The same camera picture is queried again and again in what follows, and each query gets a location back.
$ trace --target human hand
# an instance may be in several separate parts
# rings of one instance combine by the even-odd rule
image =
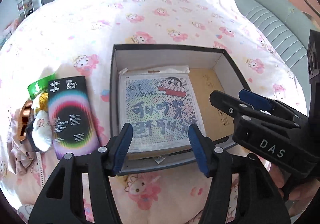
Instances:
[[[279,167],[275,164],[271,164],[269,174],[275,185],[279,188],[281,196],[283,196],[281,188],[284,186],[285,182]],[[320,182],[317,179],[314,179],[308,183],[299,185],[289,194],[289,200],[295,201],[293,206],[289,209],[290,217],[303,212],[306,207],[308,207],[319,187]]]

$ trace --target brown cardboard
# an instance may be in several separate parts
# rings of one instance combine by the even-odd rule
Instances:
[[[210,137],[212,140],[217,140],[232,134],[234,131],[234,125],[232,123],[233,119],[222,111],[211,106],[209,101],[210,94],[213,91],[224,91],[215,72],[212,69],[190,68],[189,79],[199,105],[206,136]],[[188,145],[164,150],[131,153],[127,156],[130,160],[149,158],[171,154],[190,148],[191,146]]]

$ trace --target pink floral bedsheet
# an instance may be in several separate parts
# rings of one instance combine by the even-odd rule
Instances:
[[[41,191],[36,162],[23,176],[8,167],[8,129],[28,85],[54,71],[58,78],[85,75],[95,127],[106,144],[111,53],[119,43],[223,48],[254,92],[307,113],[295,76],[234,0],[56,0],[25,19],[0,51],[0,188],[16,209],[34,204]],[[58,162],[54,151],[42,162],[47,179]],[[139,224],[196,221],[211,182],[196,164],[110,181],[123,223]],[[84,198],[92,218],[87,185]],[[236,204],[230,205],[229,219]]]

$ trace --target white logo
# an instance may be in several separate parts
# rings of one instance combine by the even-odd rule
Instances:
[[[60,90],[58,87],[56,87],[56,85],[59,85],[59,83],[58,82],[54,82],[54,83],[50,84],[50,86],[53,87],[52,89],[50,89],[50,91],[56,92],[56,91]]]

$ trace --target brown wooden comb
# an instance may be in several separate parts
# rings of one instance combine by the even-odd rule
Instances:
[[[27,100],[20,112],[19,121],[18,121],[18,139],[20,141],[25,140],[27,136],[26,128],[29,123],[31,106],[32,106],[32,100]]]

